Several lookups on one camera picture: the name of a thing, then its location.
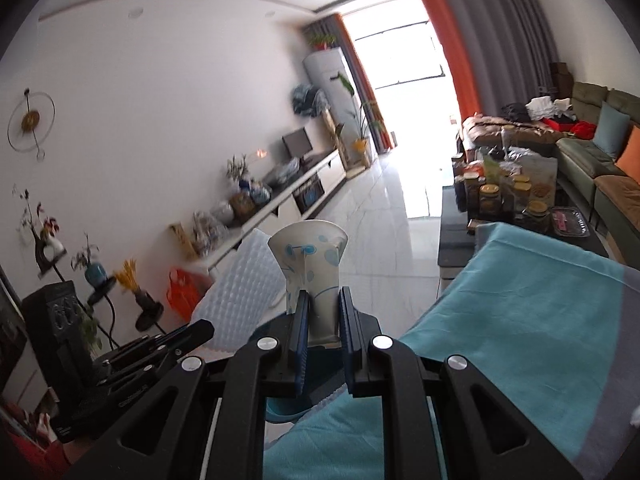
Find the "paper cup blue dots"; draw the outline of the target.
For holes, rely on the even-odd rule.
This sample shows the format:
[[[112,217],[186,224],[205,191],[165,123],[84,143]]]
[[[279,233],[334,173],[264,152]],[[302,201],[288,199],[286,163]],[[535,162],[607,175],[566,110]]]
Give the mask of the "paper cup blue dots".
[[[286,313],[295,312],[301,292],[311,299],[308,336],[316,346],[338,341],[338,268],[347,243],[347,233],[326,220],[292,223],[268,242],[285,277]]]

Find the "teal trash bin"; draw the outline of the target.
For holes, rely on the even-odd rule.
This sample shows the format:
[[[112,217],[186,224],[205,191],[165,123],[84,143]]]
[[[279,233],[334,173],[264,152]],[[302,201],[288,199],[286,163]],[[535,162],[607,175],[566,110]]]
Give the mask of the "teal trash bin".
[[[295,399],[268,398],[265,419],[272,424],[297,422],[314,406],[344,385],[345,379],[342,376],[336,376],[329,382],[325,382],[311,392],[305,392]]]

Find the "black plant stand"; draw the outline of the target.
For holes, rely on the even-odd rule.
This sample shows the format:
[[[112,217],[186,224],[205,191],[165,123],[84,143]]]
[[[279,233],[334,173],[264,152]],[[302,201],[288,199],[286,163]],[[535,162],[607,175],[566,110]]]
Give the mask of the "black plant stand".
[[[114,338],[114,329],[119,327],[124,330],[136,330],[139,334],[146,334],[149,330],[152,335],[166,335],[166,330],[160,326],[160,318],[164,313],[164,306],[156,301],[145,289],[143,289],[137,281],[137,261],[128,259],[122,265],[122,270],[116,271],[110,275],[106,274],[104,267],[97,261],[89,261],[86,258],[80,258],[75,263],[82,266],[88,274],[86,280],[92,287],[91,294],[84,300],[80,301],[77,297],[75,285],[72,281],[67,281],[56,263],[62,258],[58,255],[52,260],[43,259],[43,266],[38,276],[43,278],[48,272],[53,271],[62,285],[62,292],[69,292],[70,299],[75,301],[76,306],[80,310],[81,327],[85,335],[89,335],[87,339],[90,347],[100,346],[94,341],[96,332],[100,332],[108,341],[112,350],[119,348],[120,344]],[[119,305],[120,310],[116,308],[112,300],[111,294],[115,287],[119,287],[122,292],[126,292],[134,297],[133,300],[122,300]],[[110,308],[111,323],[105,328],[98,318],[94,307],[101,302],[105,302]]]

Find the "orange plastic bag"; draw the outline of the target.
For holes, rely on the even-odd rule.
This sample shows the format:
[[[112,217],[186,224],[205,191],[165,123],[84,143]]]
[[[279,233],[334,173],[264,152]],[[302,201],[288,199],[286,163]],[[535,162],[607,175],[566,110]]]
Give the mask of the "orange plastic bag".
[[[172,268],[168,278],[166,300],[169,307],[184,322],[190,322],[195,308],[213,286],[214,280],[208,274],[193,273],[181,268]]]

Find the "teal grey patterned tablecloth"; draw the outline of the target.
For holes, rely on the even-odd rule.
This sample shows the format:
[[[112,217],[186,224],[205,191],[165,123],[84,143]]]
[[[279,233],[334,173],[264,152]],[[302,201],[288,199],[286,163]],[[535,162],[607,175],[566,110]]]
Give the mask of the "teal grey patterned tablecloth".
[[[473,363],[587,479],[624,452],[639,405],[639,273],[516,226],[485,243],[402,340]]]

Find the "white tv cabinet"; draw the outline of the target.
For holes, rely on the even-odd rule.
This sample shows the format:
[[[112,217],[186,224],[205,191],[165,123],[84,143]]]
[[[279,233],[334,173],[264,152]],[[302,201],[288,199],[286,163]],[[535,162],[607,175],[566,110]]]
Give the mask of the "white tv cabinet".
[[[329,152],[322,159],[317,159],[314,166],[306,171],[300,170],[287,186],[278,188],[269,203],[260,207],[256,214],[237,228],[232,228],[229,236],[218,248],[206,257],[191,262],[189,268],[204,273],[212,272],[254,229],[272,235],[295,221],[313,217],[345,180],[346,171],[340,153],[337,150]],[[306,188],[308,183],[320,183],[323,193],[310,206],[298,206],[299,201],[296,197],[302,194],[302,188]]]

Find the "cluttered coffee table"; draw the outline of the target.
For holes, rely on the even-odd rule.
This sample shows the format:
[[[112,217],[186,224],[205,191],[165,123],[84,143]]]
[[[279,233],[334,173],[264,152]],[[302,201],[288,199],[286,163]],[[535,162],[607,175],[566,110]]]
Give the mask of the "cluttered coffee table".
[[[482,216],[479,210],[467,210],[462,208],[462,203],[458,201],[456,188],[458,186],[449,185],[442,188],[442,216],[440,217],[440,233],[437,264],[439,267],[439,277],[445,281],[452,281],[469,263],[474,254],[480,248],[480,242],[474,230],[468,229],[468,224],[472,220],[486,222],[503,222],[514,224],[514,217],[521,211],[515,209],[514,197],[508,192],[501,192],[500,197],[503,202],[508,202],[511,208],[508,210],[501,206],[498,214],[495,216]],[[567,178],[562,177],[555,185],[554,203],[549,208],[549,212],[555,209],[569,214],[581,214],[584,221],[582,226],[588,233],[585,236],[565,236],[558,234],[554,230],[552,218],[549,218],[547,229],[544,234],[562,240],[567,244],[571,244],[593,252],[601,257],[608,258],[608,252],[600,240],[595,228],[587,222],[585,214],[578,207],[578,203],[574,201],[576,191],[568,183]]]

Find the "green sectional sofa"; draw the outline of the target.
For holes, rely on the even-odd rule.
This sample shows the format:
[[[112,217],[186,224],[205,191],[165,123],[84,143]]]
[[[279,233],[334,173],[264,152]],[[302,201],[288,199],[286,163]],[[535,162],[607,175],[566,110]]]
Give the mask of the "green sectional sofa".
[[[639,98],[598,84],[575,82],[570,98],[591,136],[555,143],[561,174],[586,201],[589,219],[627,266],[639,266]]]

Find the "small black monitor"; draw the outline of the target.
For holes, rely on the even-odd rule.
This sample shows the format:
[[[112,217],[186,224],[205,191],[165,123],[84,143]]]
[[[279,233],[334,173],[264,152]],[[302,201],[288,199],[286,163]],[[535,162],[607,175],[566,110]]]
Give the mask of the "small black monitor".
[[[314,150],[305,128],[299,128],[282,136],[282,142],[291,158],[304,158]]]

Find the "tall potted plant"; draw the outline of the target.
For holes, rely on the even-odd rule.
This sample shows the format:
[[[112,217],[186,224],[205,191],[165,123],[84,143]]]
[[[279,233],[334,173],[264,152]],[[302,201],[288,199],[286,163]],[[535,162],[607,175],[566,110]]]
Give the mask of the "tall potted plant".
[[[349,94],[350,102],[352,102],[350,108],[345,110],[345,113],[349,114],[356,125],[357,136],[356,139],[352,141],[352,147],[360,156],[363,166],[370,168],[372,166],[372,159],[369,153],[369,136],[371,130],[378,131],[382,129],[383,121],[382,119],[373,119],[372,122],[368,122],[367,112],[372,113],[372,106],[378,104],[378,102],[375,100],[360,102],[356,98],[356,90],[349,79],[341,72],[338,72],[334,76],[334,79],[341,83],[344,90]]]

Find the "orange cushion middle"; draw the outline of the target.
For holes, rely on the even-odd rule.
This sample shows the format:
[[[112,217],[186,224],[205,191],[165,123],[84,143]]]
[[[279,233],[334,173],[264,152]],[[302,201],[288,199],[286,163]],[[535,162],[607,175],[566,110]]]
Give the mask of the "orange cushion middle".
[[[626,148],[616,160],[615,165],[626,176],[640,183],[640,127],[638,125],[632,127]]]

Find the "covered standing fan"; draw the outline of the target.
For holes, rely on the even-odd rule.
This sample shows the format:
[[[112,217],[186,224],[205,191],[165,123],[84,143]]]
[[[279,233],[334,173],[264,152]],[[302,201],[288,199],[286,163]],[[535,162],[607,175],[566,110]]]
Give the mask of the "covered standing fan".
[[[316,118],[330,109],[324,91],[312,84],[299,84],[292,91],[292,107],[295,115]]]

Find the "teal cushion far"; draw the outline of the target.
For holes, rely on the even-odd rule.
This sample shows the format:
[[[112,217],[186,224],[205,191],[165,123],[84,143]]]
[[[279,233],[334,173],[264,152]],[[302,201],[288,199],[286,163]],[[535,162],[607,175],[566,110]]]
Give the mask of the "teal cushion far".
[[[629,123],[630,117],[627,114],[603,102],[593,143],[612,159],[616,159],[622,152]]]

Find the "white standing air conditioner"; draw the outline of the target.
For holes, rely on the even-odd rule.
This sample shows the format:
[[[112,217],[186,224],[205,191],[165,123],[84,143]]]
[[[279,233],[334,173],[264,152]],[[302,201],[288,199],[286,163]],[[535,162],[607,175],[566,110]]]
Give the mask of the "white standing air conditioner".
[[[354,147],[360,133],[357,122],[359,101],[342,83],[342,77],[344,77],[352,87],[355,87],[342,49],[314,51],[304,58],[303,64],[310,82],[321,88],[326,95],[334,122],[337,125],[344,125],[341,138],[349,161],[352,164],[359,164],[361,156]]]

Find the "grey curtain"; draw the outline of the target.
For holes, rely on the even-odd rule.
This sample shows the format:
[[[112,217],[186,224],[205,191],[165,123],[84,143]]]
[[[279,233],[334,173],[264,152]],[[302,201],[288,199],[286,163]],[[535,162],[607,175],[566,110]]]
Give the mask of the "grey curtain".
[[[445,0],[456,19],[482,113],[556,93],[558,51],[539,0]]]

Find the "left striped curtain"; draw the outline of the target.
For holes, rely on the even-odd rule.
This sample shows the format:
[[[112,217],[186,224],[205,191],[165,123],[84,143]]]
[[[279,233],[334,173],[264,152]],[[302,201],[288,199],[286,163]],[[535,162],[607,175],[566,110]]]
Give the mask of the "left striped curtain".
[[[364,116],[371,127],[376,151],[378,154],[384,154],[392,150],[395,144],[386,128],[373,88],[341,14],[334,13],[304,26],[303,34],[313,47],[325,42],[331,48],[342,50],[360,102],[363,104]]]

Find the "orange curtain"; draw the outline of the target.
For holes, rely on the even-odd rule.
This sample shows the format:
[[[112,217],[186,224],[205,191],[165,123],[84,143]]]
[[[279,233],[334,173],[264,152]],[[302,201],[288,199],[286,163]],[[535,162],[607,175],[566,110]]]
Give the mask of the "orange curtain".
[[[442,46],[462,119],[482,110],[472,64],[461,29],[447,0],[421,0]]]

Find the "round wall clock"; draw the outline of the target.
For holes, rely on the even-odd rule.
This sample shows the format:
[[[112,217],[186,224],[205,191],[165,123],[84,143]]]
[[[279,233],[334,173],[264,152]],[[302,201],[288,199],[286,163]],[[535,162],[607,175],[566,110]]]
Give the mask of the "round wall clock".
[[[6,140],[14,152],[34,152],[38,162],[46,157],[43,144],[52,131],[56,106],[50,94],[26,88],[6,126]]]

